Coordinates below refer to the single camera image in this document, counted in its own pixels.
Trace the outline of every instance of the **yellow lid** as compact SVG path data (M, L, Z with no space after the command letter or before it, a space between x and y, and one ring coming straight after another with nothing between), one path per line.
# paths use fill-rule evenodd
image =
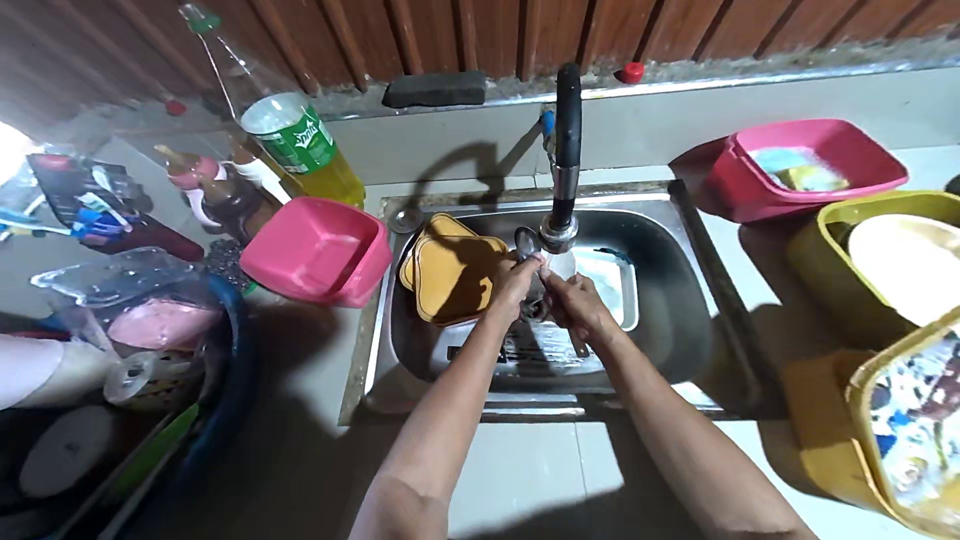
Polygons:
M507 253L493 236L433 236L414 250L417 313L441 326L487 308L497 263Z
M407 253L407 257L400 266L400 284L407 287L408 290L414 290L413 254L417 251L417 245L433 236L477 236L477 233L468 229L463 223L457 221L457 218L448 213L438 212L433 214L426 227L417 236L414 248Z

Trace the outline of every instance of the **faucet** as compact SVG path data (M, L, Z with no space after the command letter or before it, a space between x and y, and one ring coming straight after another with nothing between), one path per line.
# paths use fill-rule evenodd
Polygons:
M565 63L557 72L557 115L554 130L554 154L549 151L553 175L553 209L540 223L538 236L543 249L554 255L566 253L577 238L577 218L573 204L580 179L580 66Z

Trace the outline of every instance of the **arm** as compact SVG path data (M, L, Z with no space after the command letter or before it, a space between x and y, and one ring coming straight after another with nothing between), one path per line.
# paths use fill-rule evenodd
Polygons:
M712 538L816 538L753 461L677 394L620 329L593 282L546 277L573 330L600 357L643 444Z
M404 424L360 505L351 540L446 538L446 515L476 433L503 336L540 266L501 263L493 298L460 353Z

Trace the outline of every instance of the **hand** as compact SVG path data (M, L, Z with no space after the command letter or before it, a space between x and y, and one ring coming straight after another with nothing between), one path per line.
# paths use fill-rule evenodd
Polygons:
M534 272L542 265L543 257L540 254L534 254L522 264L516 263L514 251L501 259L493 278L493 294L487 313L501 318L504 322L514 322L520 315L520 303L530 290Z
M545 267L540 270L540 276L546 283L547 302L554 320L560 327L576 332L590 347L609 343L623 331L600 300L592 279L576 274L564 281Z

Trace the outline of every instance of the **wooden wall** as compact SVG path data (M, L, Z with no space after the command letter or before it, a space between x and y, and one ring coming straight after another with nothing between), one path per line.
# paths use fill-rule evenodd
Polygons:
M564 61L762 58L957 33L960 0L205 0L309 92L482 69L528 80ZM0 0L0 116L216 91L177 0Z

